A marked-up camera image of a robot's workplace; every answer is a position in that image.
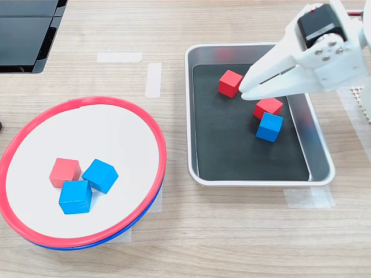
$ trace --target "blue cube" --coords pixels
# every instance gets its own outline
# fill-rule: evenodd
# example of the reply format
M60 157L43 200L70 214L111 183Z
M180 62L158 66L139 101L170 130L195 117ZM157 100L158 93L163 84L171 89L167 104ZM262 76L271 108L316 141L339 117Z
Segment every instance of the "blue cube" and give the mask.
M95 159L83 173L82 178L90 182L92 188L107 194L118 178L113 166Z
M64 214L88 213L92 189L88 181L66 181L60 192L59 205Z
M256 137L275 142L281 130L283 117L264 113L257 129Z

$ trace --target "black mat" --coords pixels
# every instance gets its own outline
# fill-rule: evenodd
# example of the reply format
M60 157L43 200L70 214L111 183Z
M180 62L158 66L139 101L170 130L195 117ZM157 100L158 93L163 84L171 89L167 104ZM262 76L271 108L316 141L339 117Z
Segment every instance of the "black mat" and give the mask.
M250 65L197 65L193 69L199 176L205 180L307 181L309 172L300 148L286 97L275 143L255 136L260 120L257 101L218 93L226 70L245 75Z

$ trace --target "red plate rim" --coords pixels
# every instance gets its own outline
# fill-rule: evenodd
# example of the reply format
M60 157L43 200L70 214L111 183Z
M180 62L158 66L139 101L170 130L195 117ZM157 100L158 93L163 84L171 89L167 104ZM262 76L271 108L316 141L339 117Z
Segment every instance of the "red plate rim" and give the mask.
M144 200L140 203L140 205L126 218L122 221L117 223L116 225L102 231L99 233L95 233L94 235L84 236L84 237L76 237L73 239L61 239L58 237L51 237L45 236L41 233L38 233L26 225L24 225L14 214L10 204L8 202L8 197L6 195L6 175L8 173L8 168L10 162L13 159L14 154L16 153L19 145L23 142L23 140L29 135L31 131L33 131L38 125L40 125L45 120L55 116L61 112L77 109L83 106L88 105L96 105L96 104L106 104L106 105L113 105L117 107L122 107L127 109L137 116L141 117L143 121L148 124L150 129L152 130L157 146L159 151L159 164L158 170L155 177L155 181L147 194ZM124 227L129 225L133 222L148 206L148 204L152 201L155 197L158 188L161 186L162 179L165 175L166 169L166 144L165 138L161 132L160 127L158 126L157 122L152 118L150 114L148 114L145 110L140 108L139 106L130 103L125 100L121 100L119 98L114 97L84 97L84 98L77 98L74 100L67 101L65 103L59 104L55 107L48 109L47 111L41 113L35 119L33 119L30 123L28 123L24 128L21 129L20 132L15 136L15 138L10 142L9 146L5 150L3 157L0 161L0 212L3 215L5 221L11 226L18 234L20 234L25 239L32 241L34 243L50 246L50 247L76 247L76 246L83 246L87 244L91 244L97 242L99 240L105 239L110 235L122 230Z

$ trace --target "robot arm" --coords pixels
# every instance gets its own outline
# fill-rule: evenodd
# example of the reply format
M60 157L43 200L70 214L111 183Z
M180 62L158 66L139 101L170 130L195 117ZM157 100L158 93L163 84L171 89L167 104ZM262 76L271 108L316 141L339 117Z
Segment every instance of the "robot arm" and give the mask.
M362 49L371 47L370 40L371 0L363 23L351 20L339 0L307 5L283 39L251 66L239 91L244 100L259 100L337 89L368 75Z

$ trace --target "red wire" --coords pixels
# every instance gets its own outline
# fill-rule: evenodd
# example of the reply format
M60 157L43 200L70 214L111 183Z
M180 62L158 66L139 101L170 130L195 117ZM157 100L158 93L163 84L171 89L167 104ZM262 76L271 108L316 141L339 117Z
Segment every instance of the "red wire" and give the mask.
M361 16L360 12L348 12L349 16Z

